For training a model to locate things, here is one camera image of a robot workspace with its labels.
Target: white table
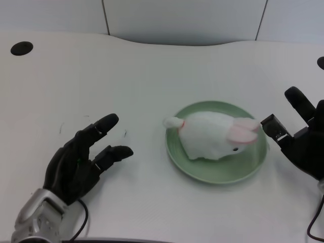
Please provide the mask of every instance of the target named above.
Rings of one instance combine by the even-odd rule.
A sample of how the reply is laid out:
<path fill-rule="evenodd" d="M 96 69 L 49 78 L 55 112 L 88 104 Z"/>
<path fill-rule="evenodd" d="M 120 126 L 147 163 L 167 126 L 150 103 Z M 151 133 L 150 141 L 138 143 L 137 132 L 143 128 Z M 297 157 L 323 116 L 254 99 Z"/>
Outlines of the white table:
<path fill-rule="evenodd" d="M 306 241 L 320 197 L 317 182 L 273 141 L 266 163 L 251 179 L 212 186 L 170 162 L 161 122 L 188 104 L 221 100 L 259 120 L 274 113 L 295 133 L 305 123 L 284 91 L 297 86 L 314 105 L 324 98 L 324 70 L 316 64 L 324 46 L 156 46 L 46 32 L 3 32 L 0 38 L 1 240 L 10 239 L 18 211 L 42 187 L 55 151 L 79 129 L 115 112 L 118 125 L 93 147 L 91 157 L 108 144 L 130 146 L 135 154 L 111 167 L 86 196 L 91 220 L 83 236 L 176 243 Z M 34 49 L 11 55 L 20 41 L 32 42 Z M 70 219 L 81 211 L 72 205 Z M 320 216 L 313 234 L 324 237 L 323 225 Z"/>

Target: green plate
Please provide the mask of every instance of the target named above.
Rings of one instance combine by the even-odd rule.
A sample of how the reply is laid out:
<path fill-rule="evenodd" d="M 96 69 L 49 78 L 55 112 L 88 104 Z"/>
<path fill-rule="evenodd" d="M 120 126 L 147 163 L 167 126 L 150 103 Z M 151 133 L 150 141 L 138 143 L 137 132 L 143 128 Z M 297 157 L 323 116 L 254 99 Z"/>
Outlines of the green plate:
<path fill-rule="evenodd" d="M 175 116 L 186 118 L 198 111 L 220 112 L 233 117 L 250 117 L 243 109 L 220 101 L 205 101 L 189 105 Z M 227 184 L 240 181 L 252 175 L 263 164 L 268 146 L 262 129 L 258 132 L 258 141 L 249 145 L 242 153 L 229 155 L 219 160 L 198 158 L 189 160 L 176 129 L 168 129 L 166 144 L 169 156 L 174 164 L 189 176 L 212 184 Z"/>

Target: stuffed bunny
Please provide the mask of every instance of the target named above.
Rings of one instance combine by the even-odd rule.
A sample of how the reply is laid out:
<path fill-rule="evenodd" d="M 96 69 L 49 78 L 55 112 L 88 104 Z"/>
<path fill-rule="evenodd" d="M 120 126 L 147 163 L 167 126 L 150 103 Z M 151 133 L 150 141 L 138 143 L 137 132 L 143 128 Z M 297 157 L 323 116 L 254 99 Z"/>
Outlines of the stuffed bunny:
<path fill-rule="evenodd" d="M 259 123 L 251 118 L 204 111 L 186 119 L 170 117 L 164 120 L 166 128 L 178 128 L 178 134 L 189 159 L 218 160 L 245 150 L 257 140 Z"/>

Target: silver robotic wrist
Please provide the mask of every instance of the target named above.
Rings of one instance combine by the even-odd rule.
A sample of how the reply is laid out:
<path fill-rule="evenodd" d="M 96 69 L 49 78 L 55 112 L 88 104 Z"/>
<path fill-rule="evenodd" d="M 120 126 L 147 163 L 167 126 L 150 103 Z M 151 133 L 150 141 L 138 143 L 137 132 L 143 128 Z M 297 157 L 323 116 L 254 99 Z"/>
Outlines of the silver robotic wrist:
<path fill-rule="evenodd" d="M 19 212 L 11 242 L 59 243 L 59 227 L 67 209 L 54 193 L 38 189 Z"/>

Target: pink bunny ear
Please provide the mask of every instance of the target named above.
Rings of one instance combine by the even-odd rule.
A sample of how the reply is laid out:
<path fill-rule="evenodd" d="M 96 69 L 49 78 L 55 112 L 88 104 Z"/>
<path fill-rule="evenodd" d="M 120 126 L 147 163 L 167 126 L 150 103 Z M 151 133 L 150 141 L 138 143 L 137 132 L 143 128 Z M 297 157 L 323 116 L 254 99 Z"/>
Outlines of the pink bunny ear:
<path fill-rule="evenodd" d="M 247 117 L 235 118 L 234 125 L 241 128 L 245 128 L 249 131 L 256 131 L 260 126 L 256 120 Z"/>
<path fill-rule="evenodd" d="M 231 126 L 227 133 L 227 139 L 234 143 L 249 144 L 257 140 L 258 135 L 237 125 Z"/>

